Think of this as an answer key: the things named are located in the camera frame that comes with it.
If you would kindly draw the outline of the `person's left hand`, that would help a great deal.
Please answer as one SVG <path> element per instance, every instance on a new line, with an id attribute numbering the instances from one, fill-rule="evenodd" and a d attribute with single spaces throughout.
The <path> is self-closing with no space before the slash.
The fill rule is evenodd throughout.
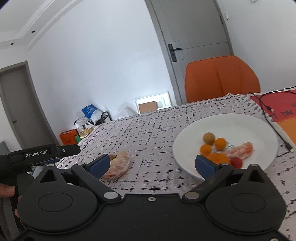
<path id="1" fill-rule="evenodd" d="M 12 221 L 15 220 L 12 218 L 11 205 L 9 205 L 8 217 L 6 217 L 4 213 L 4 211 L 6 210 L 4 208 L 6 198 L 13 197 L 15 195 L 15 192 L 16 190 L 14 186 L 9 186 L 1 183 L 1 228 L 4 228 L 6 232 L 16 229 L 16 224 L 12 223 Z"/>

